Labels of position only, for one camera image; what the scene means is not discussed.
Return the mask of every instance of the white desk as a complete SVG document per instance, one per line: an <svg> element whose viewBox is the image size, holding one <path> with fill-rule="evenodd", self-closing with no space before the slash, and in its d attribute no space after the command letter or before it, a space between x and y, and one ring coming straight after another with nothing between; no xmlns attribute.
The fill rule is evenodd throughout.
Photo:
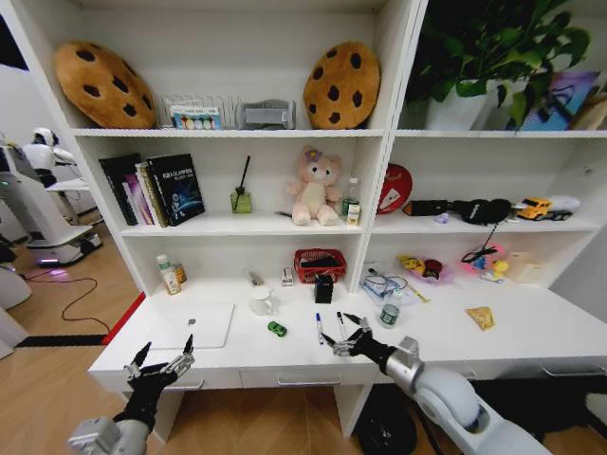
<svg viewBox="0 0 607 455"><path fill-rule="evenodd" d="M198 280L169 297L164 289L139 307L89 372L109 391L129 390L122 367L135 352L156 319L180 303L231 300L236 303L226 346L194 351L195 363L177 386L192 390L334 385L344 435L349 436L367 395L376 382L387 382L365 357L335 357L320 346L315 313L322 315L324 331L340 338L336 311L369 318L377 340L397 344L405 335L416 338L422 359L452 368L470 378L502 375L532 376L541 368L584 372L607 365L607 324L583 312L547 289L506 282L499 285L457 272L453 282L435 286L411 281L430 303L403 310L395 329L381 328L378 308L360 291L346 293L338 283L331 305L315 304L313 286L277 287L280 315L254 316L248 309L244 280ZM496 326L482 332L464 308L488 304ZM278 338L267 330L270 320L288 333ZM348 334L355 325L346 321ZM179 351L151 351L146 364L171 360ZM164 393L158 407L156 434L168 437L182 393Z"/></svg>

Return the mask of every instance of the wooden floor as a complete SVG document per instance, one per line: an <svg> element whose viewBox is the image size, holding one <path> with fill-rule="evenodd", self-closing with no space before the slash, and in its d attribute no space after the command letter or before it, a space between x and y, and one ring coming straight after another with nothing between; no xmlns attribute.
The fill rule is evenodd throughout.
<svg viewBox="0 0 607 455"><path fill-rule="evenodd" d="M113 325L138 291L103 225L105 245L67 273L40 277L64 280L94 277L99 287L76 303L69 316L94 316ZM21 271L40 273L26 251ZM33 295L9 312L32 334L100 334L92 321L65 322L61 310L89 284L32 283ZM86 369L101 347L26 348L0 360L0 455L71 453L65 441L85 418L113 416L123 403L104 391ZM416 455L434 452L417 424ZM458 454L433 427L445 454ZM166 446L150 438L149 454L360 454L356 438L344 439L329 388L258 389L187 393ZM589 428L548 434L546 445L557 455L607 455L607 442Z"/></svg>

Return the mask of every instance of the drawer handle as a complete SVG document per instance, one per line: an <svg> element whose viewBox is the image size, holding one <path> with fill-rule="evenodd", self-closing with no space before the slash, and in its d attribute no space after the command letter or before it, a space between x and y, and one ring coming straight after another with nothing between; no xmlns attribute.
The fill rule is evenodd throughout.
<svg viewBox="0 0 607 455"><path fill-rule="evenodd" d="M607 370L603 367L597 367L597 372L582 372L582 373L553 373L547 368L542 368L542 372L547 374L550 377L591 377L591 376L605 376L607 375Z"/></svg>
<svg viewBox="0 0 607 455"><path fill-rule="evenodd" d="M164 391L199 391L200 389L202 389L204 383L205 380L202 379L197 386L171 386L165 387Z"/></svg>
<svg viewBox="0 0 607 455"><path fill-rule="evenodd" d="M276 376L276 382L279 387L320 387L320 386L338 386L341 384L341 374L334 381L283 381L280 376Z"/></svg>

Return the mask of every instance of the small bottle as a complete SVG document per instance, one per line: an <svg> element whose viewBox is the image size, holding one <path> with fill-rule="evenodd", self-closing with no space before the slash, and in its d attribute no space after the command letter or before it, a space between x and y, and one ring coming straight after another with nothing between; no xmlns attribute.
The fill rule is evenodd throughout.
<svg viewBox="0 0 607 455"><path fill-rule="evenodd" d="M348 193L341 199L341 216L348 216L350 204L359 204L359 180L356 177L350 177Z"/></svg>
<svg viewBox="0 0 607 455"><path fill-rule="evenodd" d="M250 192L245 191L245 187L237 187L230 194L230 205L232 213L252 213L253 204L250 200Z"/></svg>
<svg viewBox="0 0 607 455"><path fill-rule="evenodd" d="M179 285L179 280L175 274L175 268L169 262L169 257L166 254L160 254L156 256L156 260L160 266L160 273L162 274L162 279L167 286L169 294L172 296L181 292L181 286Z"/></svg>
<svg viewBox="0 0 607 455"><path fill-rule="evenodd" d="M400 315L402 299L403 294L400 289L395 289L386 297L383 308L381 308L381 315L379 315L379 323L386 329L392 329L395 326L398 315Z"/></svg>
<svg viewBox="0 0 607 455"><path fill-rule="evenodd" d="M188 280L188 277L186 275L186 269L183 267L181 262L178 260L174 260L171 261L171 265L175 269L175 274L177 276L177 281L179 282L179 284L183 284L184 282L186 282Z"/></svg>

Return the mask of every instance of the marker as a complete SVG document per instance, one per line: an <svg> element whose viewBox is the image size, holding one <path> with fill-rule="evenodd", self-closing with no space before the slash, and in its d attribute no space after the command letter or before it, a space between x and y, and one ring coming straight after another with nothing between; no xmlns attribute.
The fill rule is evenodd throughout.
<svg viewBox="0 0 607 455"><path fill-rule="evenodd" d="M345 335L345 327L343 326L343 318L341 317L341 311L338 311L338 320L340 322L340 332L341 332L341 337L346 340L346 335Z"/></svg>
<svg viewBox="0 0 607 455"><path fill-rule="evenodd" d="M324 344L324 338L322 337L322 322L321 315L316 314L316 331L319 334L319 344Z"/></svg>

